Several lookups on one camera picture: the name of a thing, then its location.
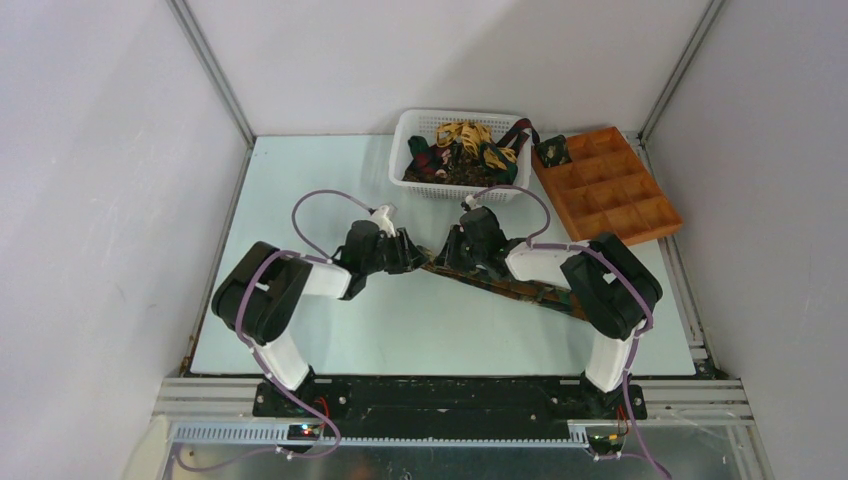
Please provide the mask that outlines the dark floral patterned tie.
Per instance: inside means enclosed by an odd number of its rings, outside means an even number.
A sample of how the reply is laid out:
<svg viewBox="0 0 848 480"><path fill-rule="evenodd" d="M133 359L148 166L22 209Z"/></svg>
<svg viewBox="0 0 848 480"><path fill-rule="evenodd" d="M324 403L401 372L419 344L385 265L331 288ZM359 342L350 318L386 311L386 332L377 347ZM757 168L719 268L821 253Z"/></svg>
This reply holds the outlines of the dark floral patterned tie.
<svg viewBox="0 0 848 480"><path fill-rule="evenodd" d="M428 262L425 271L488 291L512 300L529 303L587 322L579 299L569 289L537 281L495 280L485 270L460 272L436 263L437 255L424 248Z"/></svg>

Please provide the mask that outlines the white plastic mesh basket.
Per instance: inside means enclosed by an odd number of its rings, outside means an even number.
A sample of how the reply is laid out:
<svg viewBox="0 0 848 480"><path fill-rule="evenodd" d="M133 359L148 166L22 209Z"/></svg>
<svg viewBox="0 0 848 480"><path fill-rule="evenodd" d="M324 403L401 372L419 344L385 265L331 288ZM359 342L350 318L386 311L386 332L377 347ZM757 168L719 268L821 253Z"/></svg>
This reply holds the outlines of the white plastic mesh basket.
<svg viewBox="0 0 848 480"><path fill-rule="evenodd" d="M427 145L433 145L436 141L437 128L444 123L456 121L482 123L491 129L495 140L500 140L521 119L522 116L520 115L503 113L421 108L406 110L400 115L395 128L389 154L388 178L395 186L426 198L463 200L467 195L484 190L484 187L406 181L403 179L407 167L413 161L408 140L412 136L421 136L427 141Z"/></svg>

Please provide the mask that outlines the orange compartment tray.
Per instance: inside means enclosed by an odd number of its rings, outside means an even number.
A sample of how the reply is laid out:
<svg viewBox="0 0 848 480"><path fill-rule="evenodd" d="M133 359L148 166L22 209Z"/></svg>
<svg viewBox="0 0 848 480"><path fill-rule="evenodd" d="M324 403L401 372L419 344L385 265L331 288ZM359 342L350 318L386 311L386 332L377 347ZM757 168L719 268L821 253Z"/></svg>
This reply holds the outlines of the orange compartment tray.
<svg viewBox="0 0 848 480"><path fill-rule="evenodd" d="M544 168L534 147L532 166L571 240L609 232L632 246L680 230L682 217L618 128L565 137L571 163Z"/></svg>

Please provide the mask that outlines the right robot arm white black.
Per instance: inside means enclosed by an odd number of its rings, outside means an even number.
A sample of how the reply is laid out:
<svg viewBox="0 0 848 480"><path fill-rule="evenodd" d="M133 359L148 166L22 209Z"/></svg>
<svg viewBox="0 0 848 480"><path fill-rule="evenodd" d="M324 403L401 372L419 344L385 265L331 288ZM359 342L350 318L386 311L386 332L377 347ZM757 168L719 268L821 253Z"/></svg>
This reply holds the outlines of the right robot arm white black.
<svg viewBox="0 0 848 480"><path fill-rule="evenodd" d="M638 342L654 327L663 290L656 277L612 232L582 243L509 239L494 212L479 207L452 226L430 263L438 273L480 279L500 287L534 284L564 291L595 330L581 392L585 411L606 418L622 403L619 386L630 373Z"/></svg>

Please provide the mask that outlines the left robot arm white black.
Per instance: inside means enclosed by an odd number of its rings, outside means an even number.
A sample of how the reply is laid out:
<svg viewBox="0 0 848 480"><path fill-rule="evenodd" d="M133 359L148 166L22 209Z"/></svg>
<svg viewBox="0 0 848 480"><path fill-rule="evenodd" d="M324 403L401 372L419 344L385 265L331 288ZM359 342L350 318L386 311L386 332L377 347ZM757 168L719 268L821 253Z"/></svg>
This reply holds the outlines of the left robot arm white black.
<svg viewBox="0 0 848 480"><path fill-rule="evenodd" d="M278 404L292 416L304 416L316 403L315 388L304 382L313 369L289 332L301 298L349 301L370 275L410 273L427 261L404 228L372 220L353 222L328 258L259 241L217 288L211 311L247 346L263 374L278 383Z"/></svg>

